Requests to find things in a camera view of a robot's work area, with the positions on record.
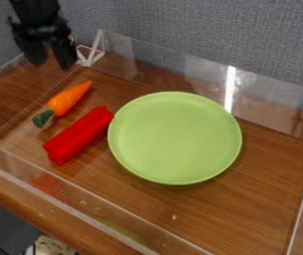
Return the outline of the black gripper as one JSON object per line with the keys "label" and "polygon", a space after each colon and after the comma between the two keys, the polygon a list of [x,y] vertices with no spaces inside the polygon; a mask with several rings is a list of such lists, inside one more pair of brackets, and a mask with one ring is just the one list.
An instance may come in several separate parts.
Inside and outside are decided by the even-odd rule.
{"label": "black gripper", "polygon": [[13,39],[22,44],[21,50],[29,62],[39,66],[47,58],[42,42],[51,42],[53,54],[62,70],[67,70],[77,61],[77,51],[71,30],[66,19],[57,15],[39,24],[14,22],[7,18]]}

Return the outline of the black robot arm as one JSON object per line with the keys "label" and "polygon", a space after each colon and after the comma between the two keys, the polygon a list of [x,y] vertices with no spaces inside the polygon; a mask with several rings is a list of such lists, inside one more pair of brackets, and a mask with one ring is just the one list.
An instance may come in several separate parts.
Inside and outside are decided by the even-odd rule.
{"label": "black robot arm", "polygon": [[39,66],[46,62],[50,46],[62,70],[77,62],[77,49],[67,21],[59,15],[58,0],[9,0],[17,15],[7,17],[14,42],[27,61]]}

